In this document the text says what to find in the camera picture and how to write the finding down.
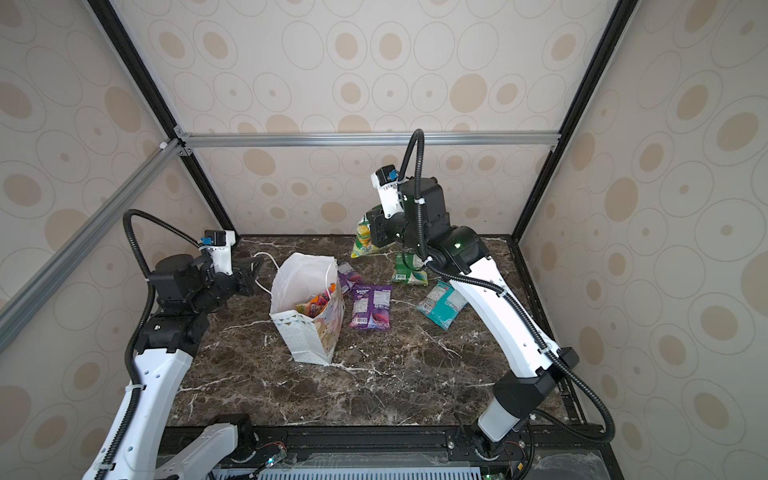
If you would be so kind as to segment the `white paper gift bag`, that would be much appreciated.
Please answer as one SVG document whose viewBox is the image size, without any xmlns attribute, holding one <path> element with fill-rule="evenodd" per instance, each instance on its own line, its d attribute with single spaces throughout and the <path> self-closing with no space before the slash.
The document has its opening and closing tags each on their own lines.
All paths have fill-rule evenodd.
<svg viewBox="0 0 768 480">
<path fill-rule="evenodd" d="M 345 308 L 336 259 L 296 252 L 276 266 L 267 291 L 270 319 L 293 360 L 330 365 Z"/>
</svg>

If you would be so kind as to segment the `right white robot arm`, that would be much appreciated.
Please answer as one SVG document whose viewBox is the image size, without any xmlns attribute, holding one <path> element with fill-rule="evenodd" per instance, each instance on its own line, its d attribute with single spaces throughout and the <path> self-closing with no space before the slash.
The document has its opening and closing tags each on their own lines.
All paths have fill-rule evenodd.
<svg viewBox="0 0 768 480">
<path fill-rule="evenodd" d="M 510 370 L 494 384 L 493 398 L 477 420 L 480 436 L 499 443 L 520 430 L 564 378 L 558 366 L 573 368 L 579 357 L 572 348 L 559 347 L 533 322 L 477 233 L 451 224 L 435 179 L 400 182 L 374 173 L 371 183 L 380 199 L 366 214 L 372 244 L 425 247 L 423 257 L 433 272 L 468 301 L 507 359 Z"/>
</svg>

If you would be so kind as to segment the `large purple snack bag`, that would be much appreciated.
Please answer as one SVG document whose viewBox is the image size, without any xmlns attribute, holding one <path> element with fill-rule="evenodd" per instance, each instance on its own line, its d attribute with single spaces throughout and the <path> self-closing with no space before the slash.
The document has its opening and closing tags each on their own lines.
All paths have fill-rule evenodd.
<svg viewBox="0 0 768 480">
<path fill-rule="evenodd" d="M 388 331 L 391 295 L 391 286 L 355 285 L 349 326 L 358 330 Z"/>
</svg>

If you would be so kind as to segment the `Fox's fruits candy bag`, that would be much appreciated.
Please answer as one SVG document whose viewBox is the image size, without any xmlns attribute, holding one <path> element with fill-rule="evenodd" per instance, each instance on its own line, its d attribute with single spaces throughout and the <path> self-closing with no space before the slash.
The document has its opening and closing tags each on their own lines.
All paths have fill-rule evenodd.
<svg viewBox="0 0 768 480">
<path fill-rule="evenodd" d="M 325 310 L 328 303 L 324 306 L 320 306 L 314 302 L 314 299 L 315 297 L 307 302 L 296 304 L 294 307 L 295 311 L 306 317 L 316 318 Z"/>
</svg>

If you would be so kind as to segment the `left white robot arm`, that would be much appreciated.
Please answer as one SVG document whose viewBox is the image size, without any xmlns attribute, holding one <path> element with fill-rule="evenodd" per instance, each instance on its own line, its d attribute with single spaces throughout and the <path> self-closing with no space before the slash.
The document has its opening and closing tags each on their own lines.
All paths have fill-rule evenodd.
<svg viewBox="0 0 768 480">
<path fill-rule="evenodd" d="M 87 479 L 204 479 L 223 460 L 247 461 L 258 437 L 246 414 L 219 415 L 189 445 L 158 464 L 161 440 L 182 380 L 200 350 L 210 314 L 235 295 L 253 294 L 262 265 L 236 259 L 217 272 L 207 255 L 160 261 L 148 283 L 157 311 L 142 320 L 126 348 L 130 382 Z"/>
</svg>

